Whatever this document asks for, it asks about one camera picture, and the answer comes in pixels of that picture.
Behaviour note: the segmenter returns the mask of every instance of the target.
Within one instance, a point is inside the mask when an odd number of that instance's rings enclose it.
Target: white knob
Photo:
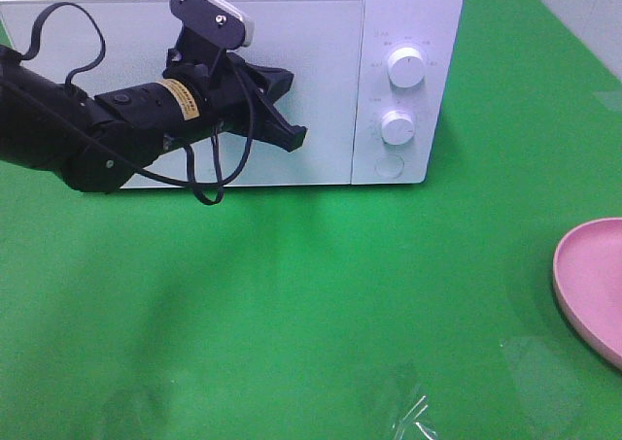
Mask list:
[[[415,121],[407,113],[389,112],[382,118],[381,134],[387,144],[400,146],[415,135]]]
[[[421,53],[412,47],[394,51],[387,62],[389,79],[397,87],[413,87],[426,75],[426,63]]]

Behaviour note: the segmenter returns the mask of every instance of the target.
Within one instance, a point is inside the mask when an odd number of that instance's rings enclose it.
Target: white wall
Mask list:
[[[542,0],[622,80],[622,0]]]

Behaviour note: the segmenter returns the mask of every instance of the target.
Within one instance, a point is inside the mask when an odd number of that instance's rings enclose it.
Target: green tabletop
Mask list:
[[[622,437],[551,283],[622,213],[619,90],[537,0],[465,0],[422,185],[206,208],[3,163],[0,438]]]

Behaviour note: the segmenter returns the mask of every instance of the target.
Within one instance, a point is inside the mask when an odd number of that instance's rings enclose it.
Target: black cable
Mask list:
[[[32,24],[32,32],[30,34],[30,48],[22,56],[21,59],[23,61],[28,61],[34,58],[35,56],[37,56],[37,54],[39,54],[39,50],[41,49],[41,32],[43,30],[43,24],[46,22],[46,20],[48,20],[48,17],[54,11],[56,11],[58,8],[61,8],[63,6],[72,6],[74,8],[78,8],[80,11],[82,11],[86,15],[86,17],[88,17],[88,19],[90,20],[90,23],[93,24],[93,27],[95,28],[95,32],[97,32],[97,37],[99,37],[99,44],[100,44],[99,54],[93,61],[91,61],[86,66],[76,68],[69,72],[69,74],[65,78],[65,88],[69,90],[73,88],[71,81],[74,79],[74,76],[76,76],[76,74],[83,73],[84,71],[90,71],[91,69],[97,67],[99,63],[103,61],[104,56],[106,56],[106,41],[104,40],[104,36],[101,33],[99,26],[95,22],[95,19],[93,19],[93,17],[88,13],[88,11],[85,10],[82,6],[77,5],[76,3],[69,2],[69,1],[61,1],[58,3],[54,3],[53,5],[49,5],[45,10],[39,13],[34,23]]]
[[[255,126],[257,125],[257,111],[253,103],[253,97],[251,96],[251,92],[248,89],[247,83],[245,83],[244,81],[246,76],[241,75],[239,70],[237,69],[237,66],[235,66],[233,63],[231,63],[231,69],[233,70],[233,75],[235,76],[235,79],[237,80],[237,82],[240,84],[240,87],[242,88],[242,93],[244,93],[244,98],[246,99],[248,103],[249,129],[246,134],[246,143],[244,144],[244,151],[242,152],[242,157],[240,158],[240,162],[238,163],[235,170],[233,170],[233,172],[223,180],[223,183],[225,185],[228,185],[231,181],[237,178],[242,172],[242,170],[244,169],[244,166],[246,165],[246,162],[249,159],[249,155],[251,154],[251,145],[253,144],[253,135],[255,134]],[[253,85],[253,89],[255,92],[259,91],[254,85]]]
[[[218,144],[218,133],[215,133],[212,137],[210,137],[210,141],[212,143],[212,154],[214,159],[214,171],[216,172],[216,182],[219,183],[219,186],[216,191],[216,197],[214,200],[210,199],[205,195],[205,193],[197,188],[196,185],[196,176],[194,174],[194,151],[192,150],[192,146],[181,139],[177,139],[177,141],[182,145],[182,148],[186,152],[186,173],[188,176],[188,181],[193,184],[192,193],[196,199],[205,204],[205,205],[215,205],[220,203],[225,197],[225,185],[223,182],[223,170],[221,168],[221,160],[219,154],[219,144]]]

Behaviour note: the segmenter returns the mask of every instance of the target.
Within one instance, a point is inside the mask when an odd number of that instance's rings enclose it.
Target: transparent plastic sheet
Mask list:
[[[517,336],[501,341],[501,352],[532,438],[589,438],[580,425],[585,388],[557,342]]]
[[[365,439],[437,440],[429,416],[428,396],[412,363],[355,369],[356,398],[366,423]],[[142,440],[176,438],[165,433],[165,399],[172,387],[137,386],[114,392],[93,419],[94,426],[77,438],[88,440]]]
[[[369,438],[437,440],[429,415],[430,403],[412,363],[360,370],[364,416]]]

